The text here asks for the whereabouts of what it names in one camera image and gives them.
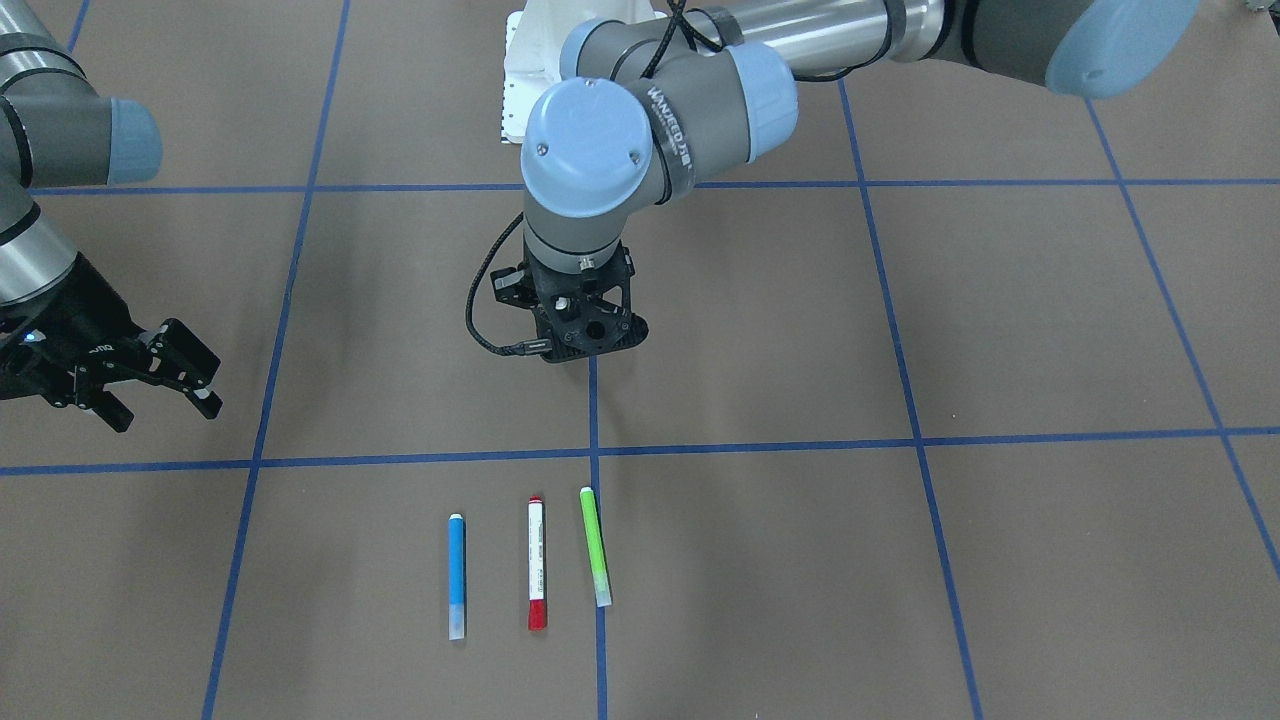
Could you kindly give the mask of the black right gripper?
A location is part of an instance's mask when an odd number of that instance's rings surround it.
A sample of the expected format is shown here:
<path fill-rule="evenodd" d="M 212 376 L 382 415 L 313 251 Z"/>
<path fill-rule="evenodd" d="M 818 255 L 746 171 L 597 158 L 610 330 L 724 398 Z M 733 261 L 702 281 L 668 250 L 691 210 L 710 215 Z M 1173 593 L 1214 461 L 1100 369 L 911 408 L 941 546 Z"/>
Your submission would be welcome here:
<path fill-rule="evenodd" d="M 116 433 L 134 414 L 110 391 L 104 364 L 143 355 L 142 382 L 183 395 L 206 420 L 223 401 L 212 391 L 221 359 L 182 320 L 166 319 L 146 343 L 122 296 L 83 255 L 33 299 L 3 307 L 4 400 L 42 396 L 93 414 Z"/>

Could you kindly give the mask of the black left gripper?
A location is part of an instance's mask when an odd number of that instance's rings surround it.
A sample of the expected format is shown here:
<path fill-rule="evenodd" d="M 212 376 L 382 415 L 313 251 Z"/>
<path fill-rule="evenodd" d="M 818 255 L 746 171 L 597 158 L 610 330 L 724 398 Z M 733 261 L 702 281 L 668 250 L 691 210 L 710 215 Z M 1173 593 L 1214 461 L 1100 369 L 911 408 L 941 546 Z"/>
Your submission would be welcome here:
<path fill-rule="evenodd" d="M 534 313 L 543 310 L 562 322 L 596 313 L 634 313 L 630 281 L 635 274 L 628 249 L 618 246 L 598 266 L 579 273 L 553 270 L 529 251 L 516 266 L 490 273 L 495 300 Z"/>

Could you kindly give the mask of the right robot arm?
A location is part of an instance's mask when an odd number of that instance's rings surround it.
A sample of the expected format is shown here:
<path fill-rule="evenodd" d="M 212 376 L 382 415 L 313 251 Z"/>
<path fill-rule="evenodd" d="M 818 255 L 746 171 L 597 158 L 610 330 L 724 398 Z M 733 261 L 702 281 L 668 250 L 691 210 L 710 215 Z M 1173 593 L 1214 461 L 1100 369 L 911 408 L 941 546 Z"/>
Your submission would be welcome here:
<path fill-rule="evenodd" d="M 3 397 L 77 407 L 125 432 L 123 382 L 165 387 L 206 419 L 219 357 L 175 318 L 138 325 L 36 190 L 152 179 L 163 141 L 142 104 L 102 96 L 26 1 L 1 5 Z"/>

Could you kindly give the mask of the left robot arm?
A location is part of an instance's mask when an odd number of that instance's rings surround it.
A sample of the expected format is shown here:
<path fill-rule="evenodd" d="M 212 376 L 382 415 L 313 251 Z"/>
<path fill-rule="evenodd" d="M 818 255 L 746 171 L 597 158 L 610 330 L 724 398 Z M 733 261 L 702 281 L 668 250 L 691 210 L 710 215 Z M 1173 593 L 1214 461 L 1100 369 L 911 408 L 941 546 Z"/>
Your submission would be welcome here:
<path fill-rule="evenodd" d="M 507 141 L 520 147 L 524 259 L 483 264 L 548 363 L 631 348 L 637 210 L 754 163 L 797 126 L 797 88 L 879 61 L 951 61 L 1053 94 L 1125 94 L 1172 51 L 1194 1 L 530 1 L 508 20 Z"/>

